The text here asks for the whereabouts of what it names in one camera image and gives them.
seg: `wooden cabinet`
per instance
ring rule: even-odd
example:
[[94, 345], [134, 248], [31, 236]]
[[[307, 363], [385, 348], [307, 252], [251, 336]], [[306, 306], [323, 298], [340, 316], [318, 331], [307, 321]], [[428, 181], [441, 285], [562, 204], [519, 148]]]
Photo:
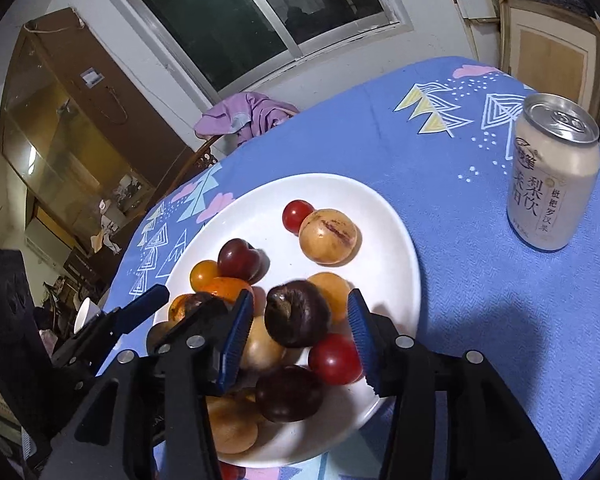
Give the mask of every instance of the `wooden cabinet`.
[[87, 249], [101, 201], [131, 222], [192, 155], [71, 9], [21, 30], [2, 95], [0, 150]]

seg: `table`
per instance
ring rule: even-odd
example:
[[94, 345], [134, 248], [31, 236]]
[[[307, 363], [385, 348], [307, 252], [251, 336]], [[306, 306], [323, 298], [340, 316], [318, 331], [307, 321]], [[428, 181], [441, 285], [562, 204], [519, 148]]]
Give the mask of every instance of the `table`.
[[[418, 251], [418, 338], [481, 350], [520, 400], [565, 480], [600, 452], [600, 176], [584, 220], [557, 253], [509, 227], [513, 121], [532, 89], [459, 57], [412, 64], [250, 140], [144, 219], [106, 310], [164, 283], [206, 221], [236, 197], [298, 173], [337, 173], [382, 194]], [[118, 342], [144, 355], [147, 320]], [[329, 453], [248, 480], [376, 478], [390, 407]], [[436, 468], [436, 478], [442, 469]]]

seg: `red cherry tomato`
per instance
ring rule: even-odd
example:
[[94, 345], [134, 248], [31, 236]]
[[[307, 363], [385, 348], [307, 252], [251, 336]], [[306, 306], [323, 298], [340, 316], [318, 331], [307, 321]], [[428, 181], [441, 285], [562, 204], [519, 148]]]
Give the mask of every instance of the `red cherry tomato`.
[[302, 220], [314, 212], [314, 206], [304, 200], [292, 200], [282, 212], [282, 225], [296, 236], [300, 232]]
[[351, 339], [340, 334], [327, 334], [309, 351], [309, 368], [325, 383], [349, 384], [362, 375], [362, 365]]
[[244, 468], [238, 467], [237, 465], [227, 464], [225, 462], [218, 462], [220, 464], [220, 473], [222, 474], [222, 480], [240, 480], [244, 478]]

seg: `yellow fruit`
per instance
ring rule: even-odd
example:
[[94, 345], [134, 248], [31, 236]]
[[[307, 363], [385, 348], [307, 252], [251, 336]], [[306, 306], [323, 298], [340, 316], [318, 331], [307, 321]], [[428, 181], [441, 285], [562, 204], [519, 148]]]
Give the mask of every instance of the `yellow fruit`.
[[169, 321], [181, 321], [186, 313], [199, 305], [195, 294], [181, 294], [169, 306]]
[[246, 416], [244, 407], [235, 399], [207, 397], [206, 409], [218, 453], [242, 453], [255, 444], [258, 425], [252, 416]]
[[280, 364], [285, 348], [271, 338], [264, 326], [264, 316], [253, 318], [247, 343], [242, 352], [240, 368], [263, 372]]
[[356, 248], [358, 229], [341, 211], [318, 209], [302, 221], [298, 239], [307, 258], [334, 265], [346, 260]]
[[208, 292], [223, 300], [235, 303], [235, 300], [238, 299], [238, 295], [244, 288], [253, 295], [251, 285], [244, 280], [239, 280], [238, 278], [213, 278], [200, 288], [200, 292]]
[[347, 317], [347, 298], [351, 287], [346, 280], [333, 272], [318, 272], [307, 279], [313, 283], [331, 310], [331, 322], [338, 323]]

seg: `orange cherry tomato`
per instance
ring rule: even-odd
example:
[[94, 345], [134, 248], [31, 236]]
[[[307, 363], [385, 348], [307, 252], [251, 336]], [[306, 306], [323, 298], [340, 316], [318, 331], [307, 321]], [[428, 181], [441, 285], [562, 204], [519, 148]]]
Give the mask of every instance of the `orange cherry tomato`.
[[318, 272], [307, 278], [313, 283], [327, 300], [331, 310], [331, 322], [339, 323], [347, 317], [347, 300], [351, 287], [346, 280], [333, 272]]
[[202, 260], [196, 263], [193, 269], [191, 269], [189, 283], [193, 290], [199, 292], [202, 290], [202, 287], [218, 276], [220, 276], [218, 264], [213, 260]]
[[251, 294], [253, 289], [249, 283], [238, 278], [213, 278], [205, 286], [200, 288], [199, 292], [209, 292], [223, 300], [235, 303], [240, 291], [246, 288]]

